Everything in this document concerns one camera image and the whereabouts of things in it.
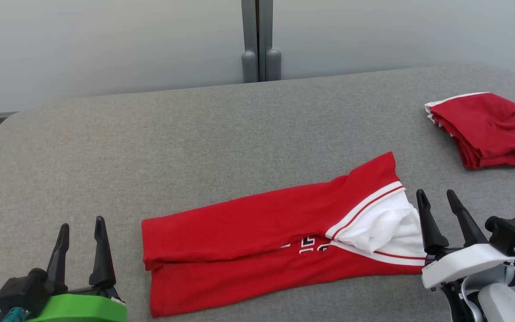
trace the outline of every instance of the white stripe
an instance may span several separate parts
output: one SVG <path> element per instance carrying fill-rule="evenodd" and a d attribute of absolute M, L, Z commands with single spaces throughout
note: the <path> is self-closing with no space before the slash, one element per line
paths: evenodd
<path fill-rule="evenodd" d="M 398 258 L 398 257 L 391 257 L 391 256 L 383 255 L 383 254 L 377 254 L 377 253 L 374 253 L 373 255 L 371 255 L 371 254 L 369 254 L 365 251 L 362 251 L 356 247 L 349 246 L 344 243 L 340 243 L 338 241 L 331 241 L 331 245 L 337 246 L 341 249 L 350 251 L 351 253 L 359 254 L 361 256 L 368 257 L 368 258 L 371 258 L 371 259 L 374 259 L 376 261 L 380 261 L 383 263 L 391 263 L 391 264 L 396 264 L 396 265 L 409 265 L 409 266 L 424 266 L 425 265 L 424 259 Z M 424 251 L 422 253 L 414 254 L 414 257 L 423 257 L 423 253 L 424 253 Z"/>
<path fill-rule="evenodd" d="M 468 93 L 468 94 L 462 94 L 462 95 L 456 95 L 456 96 L 453 96 L 453 97 L 449 97 L 449 98 L 446 98 L 445 100 L 441 100 L 441 101 L 429 102 L 429 103 L 425 104 L 425 110 L 426 110 L 427 113 L 430 113 L 432 106 L 437 106 L 438 104 L 441 104 L 441 103 L 444 103 L 446 101 L 452 100 L 453 98 L 472 96 L 472 95 L 478 95 L 478 94 L 486 94 L 486 93 L 490 93 L 490 92 Z"/>
<path fill-rule="evenodd" d="M 366 206 L 367 204 L 371 203 L 373 200 L 375 200 L 376 198 L 378 198 L 378 196 L 382 195 L 382 194 L 385 194 L 386 192 L 389 192 L 391 190 L 393 190 L 394 188 L 398 188 L 398 187 L 402 187 L 402 184 L 400 181 L 396 181 L 396 182 L 393 182 L 393 183 L 389 183 L 388 185 L 380 188 L 379 190 L 375 191 L 374 193 L 370 194 L 368 197 L 364 198 L 363 201 L 361 201 L 359 204 L 357 204 L 355 206 L 355 208 L 351 209 L 351 211 L 349 213 L 347 213 L 347 215 L 345 215 L 337 224 L 333 225 L 333 227 L 329 228 L 329 230 L 327 230 L 327 232 L 325 233 L 325 236 L 327 238 L 333 238 L 333 235 L 342 227 L 345 227 L 347 226 L 347 224 L 349 224 L 349 222 L 353 219 L 353 217 L 364 207 Z M 405 191 L 405 188 L 401 188 L 401 189 L 398 189 L 398 190 L 395 190 L 395 192 L 397 191 Z M 367 207 L 363 210 L 363 212 L 366 212 L 368 209 L 370 209 L 371 207 Z"/>

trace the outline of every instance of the bright green plastic cover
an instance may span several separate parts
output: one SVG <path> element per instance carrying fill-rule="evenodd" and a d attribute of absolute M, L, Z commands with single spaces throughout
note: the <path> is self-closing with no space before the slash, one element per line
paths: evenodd
<path fill-rule="evenodd" d="M 102 296 L 51 296 L 37 318 L 28 322 L 127 322 L 127 306 Z"/>

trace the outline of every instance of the gray partition leg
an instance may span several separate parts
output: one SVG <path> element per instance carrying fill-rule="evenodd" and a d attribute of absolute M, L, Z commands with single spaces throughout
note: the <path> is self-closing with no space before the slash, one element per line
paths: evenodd
<path fill-rule="evenodd" d="M 241 0 L 245 52 L 241 54 L 244 82 L 256 82 L 258 77 L 258 25 L 255 0 Z"/>
<path fill-rule="evenodd" d="M 272 48 L 274 0 L 259 0 L 259 80 L 282 79 L 282 53 Z"/>

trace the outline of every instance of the folded red cloth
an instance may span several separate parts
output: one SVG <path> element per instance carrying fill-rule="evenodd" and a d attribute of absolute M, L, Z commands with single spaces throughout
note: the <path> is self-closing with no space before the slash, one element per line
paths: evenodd
<path fill-rule="evenodd" d="M 449 132 L 466 169 L 515 166 L 515 103 L 470 93 L 425 104 L 428 118 Z"/>

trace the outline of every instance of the white side panel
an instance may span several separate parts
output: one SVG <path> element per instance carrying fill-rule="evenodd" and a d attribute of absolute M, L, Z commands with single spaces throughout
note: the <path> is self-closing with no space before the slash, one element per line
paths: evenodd
<path fill-rule="evenodd" d="M 243 82 L 239 0 L 0 0 L 0 113 Z"/>
<path fill-rule="evenodd" d="M 481 63 L 515 72 L 515 1 L 274 0 L 282 79 Z"/>

